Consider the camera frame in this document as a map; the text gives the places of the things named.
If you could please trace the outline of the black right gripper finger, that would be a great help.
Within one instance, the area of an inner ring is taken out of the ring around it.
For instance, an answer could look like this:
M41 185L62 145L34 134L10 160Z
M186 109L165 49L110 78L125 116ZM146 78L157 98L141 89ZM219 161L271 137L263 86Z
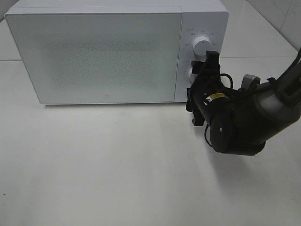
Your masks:
M217 51L207 51L206 52L206 69L211 71L219 71L220 63L219 63L220 53Z
M203 61L192 61L191 66L193 68L193 72L197 75L202 74L204 72L205 62Z

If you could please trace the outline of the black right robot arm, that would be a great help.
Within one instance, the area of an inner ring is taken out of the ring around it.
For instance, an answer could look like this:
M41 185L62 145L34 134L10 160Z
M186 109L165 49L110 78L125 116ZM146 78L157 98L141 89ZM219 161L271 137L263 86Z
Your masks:
M279 78L261 83L247 74L234 89L221 81L219 56L208 51L204 62L192 61L186 110L194 126L205 126L205 140L216 152L254 156L301 116L301 57Z

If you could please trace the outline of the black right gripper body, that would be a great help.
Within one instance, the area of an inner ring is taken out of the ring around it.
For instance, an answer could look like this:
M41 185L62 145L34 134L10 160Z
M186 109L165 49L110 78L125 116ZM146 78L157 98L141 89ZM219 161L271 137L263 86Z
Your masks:
M219 70L202 69L191 87L187 89L186 110L193 115L194 126L209 125L226 105L225 86Z

